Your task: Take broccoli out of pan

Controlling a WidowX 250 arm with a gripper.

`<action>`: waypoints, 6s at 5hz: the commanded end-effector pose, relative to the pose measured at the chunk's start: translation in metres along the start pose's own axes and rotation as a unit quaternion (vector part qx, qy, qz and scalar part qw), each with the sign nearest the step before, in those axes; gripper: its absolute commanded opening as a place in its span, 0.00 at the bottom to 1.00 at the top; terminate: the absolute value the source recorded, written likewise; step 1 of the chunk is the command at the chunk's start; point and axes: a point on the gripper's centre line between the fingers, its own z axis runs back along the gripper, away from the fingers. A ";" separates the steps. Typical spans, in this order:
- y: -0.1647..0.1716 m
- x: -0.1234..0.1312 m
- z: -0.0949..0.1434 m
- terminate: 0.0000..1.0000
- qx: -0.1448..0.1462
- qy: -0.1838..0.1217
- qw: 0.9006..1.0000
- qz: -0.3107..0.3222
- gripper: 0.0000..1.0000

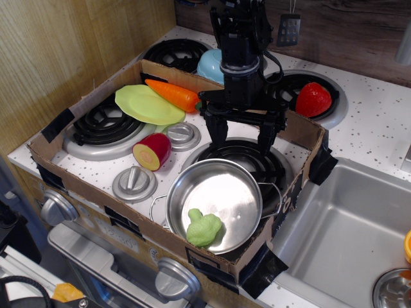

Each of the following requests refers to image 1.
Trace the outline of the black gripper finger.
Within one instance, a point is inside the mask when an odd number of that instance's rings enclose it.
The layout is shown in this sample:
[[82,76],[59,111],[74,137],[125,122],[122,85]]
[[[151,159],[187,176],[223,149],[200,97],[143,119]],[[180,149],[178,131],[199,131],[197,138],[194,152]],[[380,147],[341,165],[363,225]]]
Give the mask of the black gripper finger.
[[279,131],[280,127],[276,124],[263,124],[259,127],[258,146],[260,154],[268,154]]
[[210,113],[205,114],[205,121],[212,143],[219,148],[222,147],[228,133],[227,121]]

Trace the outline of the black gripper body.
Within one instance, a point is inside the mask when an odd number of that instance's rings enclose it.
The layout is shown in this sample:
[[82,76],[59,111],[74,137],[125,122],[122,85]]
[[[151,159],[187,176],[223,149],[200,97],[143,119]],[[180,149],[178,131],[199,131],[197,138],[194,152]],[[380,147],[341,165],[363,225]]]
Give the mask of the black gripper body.
[[284,130],[288,107],[272,96],[266,87],[262,59],[249,65],[222,61],[223,89],[207,90],[198,94],[200,115],[209,130],[226,130],[229,122],[251,124],[262,130]]

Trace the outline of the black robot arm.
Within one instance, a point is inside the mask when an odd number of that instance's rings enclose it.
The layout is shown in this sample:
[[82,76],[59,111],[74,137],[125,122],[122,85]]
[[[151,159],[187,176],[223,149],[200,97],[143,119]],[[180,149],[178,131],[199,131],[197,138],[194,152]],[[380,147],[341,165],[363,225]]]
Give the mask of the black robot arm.
[[200,115],[213,145],[225,144],[230,122],[259,127],[258,146],[265,156],[287,125],[288,105],[267,93],[263,60],[269,57],[272,30],[264,1],[218,1],[210,9],[211,24],[222,52],[222,90],[199,92]]

